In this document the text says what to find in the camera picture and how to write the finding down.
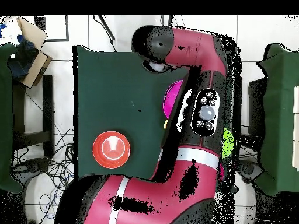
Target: blue object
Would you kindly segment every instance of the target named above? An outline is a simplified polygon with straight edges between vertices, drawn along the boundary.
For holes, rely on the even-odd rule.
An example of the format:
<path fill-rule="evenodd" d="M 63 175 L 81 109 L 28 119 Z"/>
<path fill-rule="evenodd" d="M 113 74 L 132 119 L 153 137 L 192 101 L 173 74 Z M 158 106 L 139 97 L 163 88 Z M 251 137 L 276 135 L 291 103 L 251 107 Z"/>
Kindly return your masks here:
<path fill-rule="evenodd" d="M 0 39 L 2 39 L 1 30 L 6 28 L 6 27 L 7 27 L 7 25 L 0 24 Z M 21 43 L 24 40 L 23 35 L 18 35 L 17 40 L 18 40 L 19 43 Z"/>
<path fill-rule="evenodd" d="M 7 27 L 7 25 L 0 24 L 0 39 L 2 39 L 1 30 L 6 28 L 6 27 Z"/>
<path fill-rule="evenodd" d="M 18 40 L 19 43 L 21 43 L 24 40 L 24 36 L 23 35 L 18 35 L 17 40 Z"/>

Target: black cable bundle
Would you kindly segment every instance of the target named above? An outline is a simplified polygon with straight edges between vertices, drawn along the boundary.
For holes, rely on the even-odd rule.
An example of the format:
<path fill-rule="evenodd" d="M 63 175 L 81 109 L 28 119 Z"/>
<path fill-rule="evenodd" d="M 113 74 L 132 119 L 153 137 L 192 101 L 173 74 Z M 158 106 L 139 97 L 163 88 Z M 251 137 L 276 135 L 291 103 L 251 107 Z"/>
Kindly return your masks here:
<path fill-rule="evenodd" d="M 29 99 L 43 112 L 43 110 L 40 108 L 40 106 L 38 104 L 36 104 L 36 102 L 27 94 L 26 91 L 25 91 L 25 93 L 29 97 Z M 44 112 L 43 112 L 43 115 L 45 115 L 50 121 L 52 121 L 52 119 L 47 114 L 45 114 Z M 57 145 L 60 143 L 60 141 L 63 142 L 63 146 L 61 146 L 61 147 L 59 147 L 59 148 L 56 149 L 56 151 L 53 154 L 53 157 L 51 157 L 51 159 L 49 159 L 48 166 L 46 167 L 45 170 L 42 171 L 43 173 L 45 173 L 46 175 L 49 176 L 49 178 L 51 179 L 51 181 L 53 182 L 53 184 L 55 186 L 55 189 L 52 190 L 52 192 L 50 193 L 50 195 L 44 194 L 44 195 L 42 195 L 40 197 L 39 206 L 40 206 L 41 211 L 43 213 L 45 213 L 45 216 L 39 222 L 39 224 L 42 224 L 42 222 L 45 220 L 45 218 L 48 218 L 48 219 L 54 219 L 55 218 L 55 216 L 53 214 L 49 214 L 49 211 L 50 211 L 51 208 L 53 208 L 53 205 L 58 205 L 57 200 L 63 194 L 66 186 L 74 178 L 74 173 L 68 168 L 71 164 L 74 164 L 74 161 L 73 161 L 74 144 L 73 143 L 65 144 L 65 142 L 64 142 L 64 137 L 70 131 L 74 131 L 74 130 L 73 129 L 69 129 L 63 135 L 60 132 L 60 130 L 58 129 L 58 127 L 56 126 L 55 123 L 54 123 L 54 126 L 56 127 L 56 129 L 58 130 L 59 134 L 61 135 L 61 138 L 56 143 L 55 147 L 57 147 Z M 61 151 L 62 149 L 64 149 L 64 152 L 65 152 L 65 159 L 64 160 L 55 160 L 54 159 L 55 155 L 59 151 Z M 16 157 L 13 157 L 13 159 L 16 161 L 17 165 L 14 165 L 12 168 L 17 167 L 22 162 L 27 161 L 23 157 L 28 152 L 29 152 L 29 148 L 26 148 L 26 152 L 19 157 L 19 151 L 17 150 L 16 151 Z M 47 197 L 48 198 L 48 204 L 46 205 L 45 209 L 42 208 L 42 206 L 44 206 L 44 205 L 41 204 L 41 199 L 43 197 Z"/>
<path fill-rule="evenodd" d="M 61 150 L 65 149 L 65 160 L 54 160 L 53 158 L 50 159 L 50 162 L 46 168 L 46 171 L 43 171 L 46 175 L 49 176 L 51 181 L 53 182 L 55 189 L 49 194 L 43 194 L 40 197 L 40 210 L 45 214 L 44 218 L 40 221 L 39 224 L 42 224 L 45 218 L 54 219 L 55 215 L 50 214 L 50 209 L 53 208 L 53 205 L 58 205 L 57 200 L 61 198 L 65 188 L 69 185 L 69 183 L 74 178 L 74 173 L 68 168 L 71 164 L 74 164 L 73 155 L 74 155 L 74 144 L 68 143 L 64 144 L 63 146 L 59 147 L 54 156 Z M 42 207 L 44 205 L 41 204 L 41 199 L 46 197 L 48 199 L 48 204 L 46 207 Z"/>

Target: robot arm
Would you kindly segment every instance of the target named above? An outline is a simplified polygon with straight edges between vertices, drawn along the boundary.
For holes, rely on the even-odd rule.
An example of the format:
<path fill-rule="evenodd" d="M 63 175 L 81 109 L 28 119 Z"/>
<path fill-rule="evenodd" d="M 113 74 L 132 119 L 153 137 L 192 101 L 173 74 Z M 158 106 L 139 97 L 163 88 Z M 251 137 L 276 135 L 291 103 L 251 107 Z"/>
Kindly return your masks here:
<path fill-rule="evenodd" d="M 227 58 L 220 38 L 213 34 L 169 26 L 143 26 L 136 30 L 132 50 L 152 72 L 189 67 L 183 95 L 189 107 L 180 125 L 180 145 L 196 146 L 221 155 L 226 92 Z"/>

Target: black circular button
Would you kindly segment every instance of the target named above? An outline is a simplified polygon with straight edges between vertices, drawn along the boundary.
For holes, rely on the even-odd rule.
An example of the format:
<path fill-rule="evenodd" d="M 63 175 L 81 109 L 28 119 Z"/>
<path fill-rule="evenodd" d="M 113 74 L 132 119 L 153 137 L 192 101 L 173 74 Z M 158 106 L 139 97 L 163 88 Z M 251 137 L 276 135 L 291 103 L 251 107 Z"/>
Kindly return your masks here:
<path fill-rule="evenodd" d="M 211 122 L 206 122 L 206 128 L 210 131 L 211 129 L 213 129 L 213 125 Z"/>
<path fill-rule="evenodd" d="M 206 96 L 207 96 L 208 98 L 212 98 L 212 97 L 213 97 L 213 94 L 212 94 L 211 92 L 207 92 Z"/>
<path fill-rule="evenodd" d="M 204 103 L 207 103 L 207 101 L 208 101 L 208 100 L 207 100 L 206 98 L 201 98 L 201 99 L 200 99 L 200 102 L 203 103 L 203 104 L 204 104 Z"/>
<path fill-rule="evenodd" d="M 196 123 L 196 126 L 197 126 L 197 127 L 202 127 L 202 126 L 203 126 L 203 122 L 202 122 L 202 121 L 198 121 L 198 122 Z"/>

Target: green table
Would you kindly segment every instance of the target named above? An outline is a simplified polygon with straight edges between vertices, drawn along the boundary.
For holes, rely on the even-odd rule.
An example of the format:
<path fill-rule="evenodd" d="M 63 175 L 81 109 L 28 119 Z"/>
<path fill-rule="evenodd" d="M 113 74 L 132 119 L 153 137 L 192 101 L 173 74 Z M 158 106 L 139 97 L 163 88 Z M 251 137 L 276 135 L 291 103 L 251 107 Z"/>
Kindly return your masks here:
<path fill-rule="evenodd" d="M 281 191 L 299 193 L 299 173 L 292 167 L 294 88 L 299 86 L 299 52 L 271 44 L 266 59 L 258 63 L 267 74 L 263 98 L 265 138 L 261 164 L 265 172 L 256 180 L 267 195 Z"/>
<path fill-rule="evenodd" d="M 11 175 L 13 144 L 12 74 L 7 66 L 8 58 L 17 48 L 11 44 L 0 46 L 0 189 L 20 193 L 23 187 Z"/>
<path fill-rule="evenodd" d="M 150 73 L 134 52 L 78 52 L 78 172 L 124 174 L 150 179 L 157 165 L 164 135 L 162 103 L 170 84 L 182 79 L 184 68 Z M 129 160 L 117 169 L 100 166 L 92 145 L 105 131 L 118 131 L 129 141 Z"/>

